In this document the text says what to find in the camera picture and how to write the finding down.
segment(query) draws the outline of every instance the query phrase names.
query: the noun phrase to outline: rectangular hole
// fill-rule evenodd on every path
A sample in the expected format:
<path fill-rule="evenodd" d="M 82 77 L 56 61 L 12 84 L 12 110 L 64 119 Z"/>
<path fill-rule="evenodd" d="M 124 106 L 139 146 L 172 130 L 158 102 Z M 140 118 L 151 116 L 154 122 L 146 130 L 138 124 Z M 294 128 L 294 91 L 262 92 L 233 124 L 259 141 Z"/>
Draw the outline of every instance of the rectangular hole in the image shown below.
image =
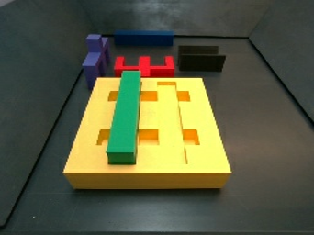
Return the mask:
<path fill-rule="evenodd" d="M 110 135 L 111 135 L 111 130 L 110 129 L 102 129 L 99 131 L 99 134 L 98 134 L 98 143 L 96 143 L 96 145 L 107 144 L 108 139 L 110 139 Z"/>
<path fill-rule="evenodd" d="M 183 129 L 183 140 L 186 145 L 200 145 L 198 130 Z"/>
<path fill-rule="evenodd" d="M 118 91 L 110 91 L 108 101 L 116 101 L 118 93 L 119 93 Z"/>
<path fill-rule="evenodd" d="M 158 91 L 142 91 L 142 101 L 158 101 Z"/>
<path fill-rule="evenodd" d="M 176 91 L 178 101 L 191 101 L 188 91 Z"/>
<path fill-rule="evenodd" d="M 176 82 L 156 82 L 158 85 L 175 85 L 176 86 Z"/>
<path fill-rule="evenodd" d="M 158 145 L 158 129 L 139 129 L 139 145 Z"/>

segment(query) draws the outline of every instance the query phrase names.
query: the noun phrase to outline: gray floor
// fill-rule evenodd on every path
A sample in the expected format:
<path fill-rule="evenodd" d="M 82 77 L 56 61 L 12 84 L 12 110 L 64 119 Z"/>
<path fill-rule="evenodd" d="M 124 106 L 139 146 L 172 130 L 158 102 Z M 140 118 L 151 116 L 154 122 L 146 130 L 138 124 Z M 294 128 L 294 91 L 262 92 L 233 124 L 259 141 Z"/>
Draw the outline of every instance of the gray floor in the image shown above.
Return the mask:
<path fill-rule="evenodd" d="M 82 77 L 7 227 L 0 231 L 311 231 L 313 125 L 247 39 L 175 39 L 172 48 L 115 48 L 176 55 L 178 45 L 218 45 L 222 73 L 203 77 L 233 175 L 222 190 L 72 190 L 63 168 L 90 93 Z"/>

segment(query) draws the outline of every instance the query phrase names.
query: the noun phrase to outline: dark gray enclosure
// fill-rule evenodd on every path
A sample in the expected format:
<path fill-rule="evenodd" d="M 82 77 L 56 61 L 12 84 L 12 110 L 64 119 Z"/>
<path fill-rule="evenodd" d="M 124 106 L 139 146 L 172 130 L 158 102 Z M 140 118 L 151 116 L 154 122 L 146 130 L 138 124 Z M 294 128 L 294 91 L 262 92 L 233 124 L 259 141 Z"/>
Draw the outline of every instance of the dark gray enclosure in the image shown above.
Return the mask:
<path fill-rule="evenodd" d="M 314 1 L 275 0 L 250 40 L 314 120 Z"/>
<path fill-rule="evenodd" d="M 0 6 L 0 233 L 314 232 L 313 1 Z M 118 47 L 110 37 L 107 76 L 120 55 L 162 64 L 180 45 L 226 55 L 220 73 L 175 67 L 176 77 L 203 78 L 233 170 L 222 190 L 74 190 L 61 175 L 90 98 L 84 39 L 116 29 L 176 37 L 164 48 Z"/>

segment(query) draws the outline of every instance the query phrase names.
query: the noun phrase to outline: gray wall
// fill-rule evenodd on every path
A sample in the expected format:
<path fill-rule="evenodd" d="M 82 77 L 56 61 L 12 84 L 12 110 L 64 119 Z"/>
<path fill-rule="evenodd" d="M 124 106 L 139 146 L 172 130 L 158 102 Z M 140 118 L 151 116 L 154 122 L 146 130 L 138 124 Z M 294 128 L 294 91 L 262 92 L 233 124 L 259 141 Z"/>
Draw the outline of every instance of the gray wall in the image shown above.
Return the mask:
<path fill-rule="evenodd" d="M 0 226 L 23 190 L 82 70 L 94 32 L 76 0 L 0 8 Z"/>
<path fill-rule="evenodd" d="M 102 34 L 116 29 L 249 37 L 273 0 L 79 0 Z"/>
<path fill-rule="evenodd" d="M 250 40 L 314 120 L 314 1 L 275 0 Z"/>

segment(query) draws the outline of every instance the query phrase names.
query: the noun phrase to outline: blue block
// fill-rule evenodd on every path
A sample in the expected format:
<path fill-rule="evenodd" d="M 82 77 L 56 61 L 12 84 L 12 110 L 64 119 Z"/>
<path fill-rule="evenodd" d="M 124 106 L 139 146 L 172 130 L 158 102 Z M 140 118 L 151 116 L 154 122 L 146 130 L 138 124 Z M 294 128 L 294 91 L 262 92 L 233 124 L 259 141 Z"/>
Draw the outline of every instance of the blue block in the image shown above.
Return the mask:
<path fill-rule="evenodd" d="M 172 31 L 116 30 L 114 42 L 118 46 L 172 46 Z"/>

